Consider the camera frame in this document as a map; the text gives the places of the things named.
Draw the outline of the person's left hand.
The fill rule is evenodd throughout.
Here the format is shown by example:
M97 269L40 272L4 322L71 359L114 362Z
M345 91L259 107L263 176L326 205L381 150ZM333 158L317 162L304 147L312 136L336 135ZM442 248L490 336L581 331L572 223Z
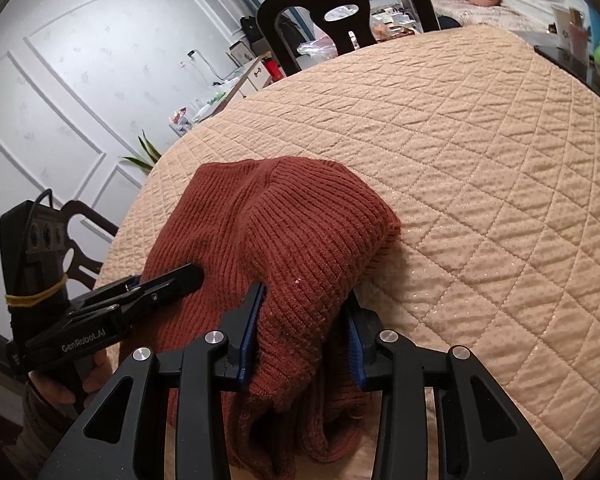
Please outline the person's left hand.
M53 408L68 408L79 400L83 401L83 406L87 406L112 375L106 350L96 352L87 362L87 373L83 376L72 366L59 372L32 370L28 374L30 383Z

